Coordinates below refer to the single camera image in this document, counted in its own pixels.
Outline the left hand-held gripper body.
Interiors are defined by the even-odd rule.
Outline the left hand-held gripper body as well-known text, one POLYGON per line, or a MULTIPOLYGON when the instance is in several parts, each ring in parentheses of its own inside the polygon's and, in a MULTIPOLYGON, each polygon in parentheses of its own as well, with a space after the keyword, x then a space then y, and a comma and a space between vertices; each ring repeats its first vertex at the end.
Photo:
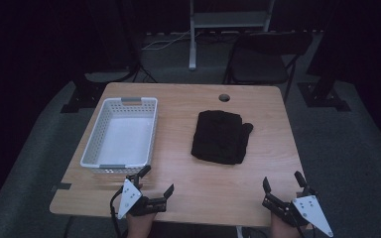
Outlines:
POLYGON ((121 189, 121 199, 117 218, 123 218, 127 214, 143 216, 151 213, 165 212, 167 210, 168 195, 162 197, 148 198, 140 191, 138 185, 131 180, 125 179, 121 189))

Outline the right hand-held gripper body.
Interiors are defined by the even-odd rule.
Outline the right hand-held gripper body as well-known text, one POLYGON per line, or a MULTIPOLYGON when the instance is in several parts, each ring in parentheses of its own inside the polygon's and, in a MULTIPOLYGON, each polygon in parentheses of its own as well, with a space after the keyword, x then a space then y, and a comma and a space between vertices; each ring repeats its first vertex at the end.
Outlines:
POLYGON ((284 202, 271 193, 266 193, 262 205, 288 225, 301 228, 312 225, 328 238, 333 237, 328 221, 315 195, 307 195, 284 202))

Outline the white plastic basket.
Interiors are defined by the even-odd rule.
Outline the white plastic basket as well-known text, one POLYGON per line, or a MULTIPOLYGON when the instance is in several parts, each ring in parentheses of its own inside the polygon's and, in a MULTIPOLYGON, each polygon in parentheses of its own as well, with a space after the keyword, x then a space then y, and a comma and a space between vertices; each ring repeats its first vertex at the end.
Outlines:
POLYGON ((106 98, 80 165, 96 174, 135 174, 151 164, 158 120, 155 97, 106 98))

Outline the black cloth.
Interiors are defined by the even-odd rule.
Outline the black cloth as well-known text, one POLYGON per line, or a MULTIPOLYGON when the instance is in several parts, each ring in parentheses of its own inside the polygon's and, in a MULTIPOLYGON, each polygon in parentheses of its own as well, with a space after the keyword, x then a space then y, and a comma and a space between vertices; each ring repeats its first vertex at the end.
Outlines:
POLYGON ((241 164, 254 126, 239 114, 206 110, 198 114, 190 153, 199 160, 222 165, 241 164))

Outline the person's left hand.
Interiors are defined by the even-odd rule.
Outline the person's left hand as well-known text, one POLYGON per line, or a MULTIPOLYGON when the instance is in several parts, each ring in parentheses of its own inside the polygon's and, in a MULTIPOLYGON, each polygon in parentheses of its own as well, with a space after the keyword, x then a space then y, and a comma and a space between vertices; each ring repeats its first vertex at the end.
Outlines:
POLYGON ((128 234, 127 238, 148 238, 156 213, 142 216, 127 214, 128 234))

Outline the person's right hand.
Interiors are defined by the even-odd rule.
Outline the person's right hand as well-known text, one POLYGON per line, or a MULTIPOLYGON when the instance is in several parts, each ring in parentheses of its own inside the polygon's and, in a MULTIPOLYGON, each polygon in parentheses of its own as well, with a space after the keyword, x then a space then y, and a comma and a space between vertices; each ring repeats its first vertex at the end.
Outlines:
POLYGON ((295 227, 285 223, 274 213, 271 214, 270 235, 271 238, 300 238, 300 233, 295 227))

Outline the grey tape piece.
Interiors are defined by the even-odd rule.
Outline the grey tape piece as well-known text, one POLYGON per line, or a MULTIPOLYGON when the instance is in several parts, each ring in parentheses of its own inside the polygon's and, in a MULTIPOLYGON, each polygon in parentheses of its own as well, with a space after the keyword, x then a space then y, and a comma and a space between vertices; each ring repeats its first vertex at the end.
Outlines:
POLYGON ((65 183, 65 182, 60 182, 58 184, 54 184, 51 188, 51 192, 56 192, 58 191, 59 189, 65 189, 65 190, 69 190, 71 187, 71 183, 65 183))

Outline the black stand with base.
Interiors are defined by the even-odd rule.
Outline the black stand with base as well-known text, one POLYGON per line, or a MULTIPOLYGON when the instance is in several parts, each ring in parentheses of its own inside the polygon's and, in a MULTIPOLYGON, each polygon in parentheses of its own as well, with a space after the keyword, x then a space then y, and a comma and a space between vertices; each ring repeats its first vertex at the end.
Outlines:
POLYGON ((340 35, 341 9, 343 0, 336 0, 335 7, 317 46, 308 74, 319 76, 317 82, 300 82, 298 88, 308 107, 332 107, 337 111, 350 111, 347 102, 339 97, 334 84, 343 75, 345 62, 344 39, 340 35))
POLYGON ((63 111, 94 107, 107 83, 89 80, 89 73, 122 71, 116 79, 122 82, 139 69, 132 0, 61 0, 55 10, 74 71, 75 90, 63 111))

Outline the black folding chair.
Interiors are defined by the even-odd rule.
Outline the black folding chair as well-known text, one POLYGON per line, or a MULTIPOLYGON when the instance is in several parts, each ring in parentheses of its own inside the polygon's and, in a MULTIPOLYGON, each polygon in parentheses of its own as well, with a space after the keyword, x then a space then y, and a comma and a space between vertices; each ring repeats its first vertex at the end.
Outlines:
POLYGON ((313 42, 307 32, 260 33, 238 37, 233 44, 223 84, 276 85, 286 83, 287 101, 296 62, 313 42))

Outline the grey metal stand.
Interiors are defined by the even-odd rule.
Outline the grey metal stand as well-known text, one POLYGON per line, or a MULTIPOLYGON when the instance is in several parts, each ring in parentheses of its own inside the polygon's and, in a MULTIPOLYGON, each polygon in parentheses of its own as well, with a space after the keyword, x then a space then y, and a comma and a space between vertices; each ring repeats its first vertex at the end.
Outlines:
POLYGON ((275 1, 267 0, 267 8, 261 11, 199 13, 194 11, 194 0, 190 0, 189 70, 196 70, 196 29, 262 28, 267 32, 275 1))

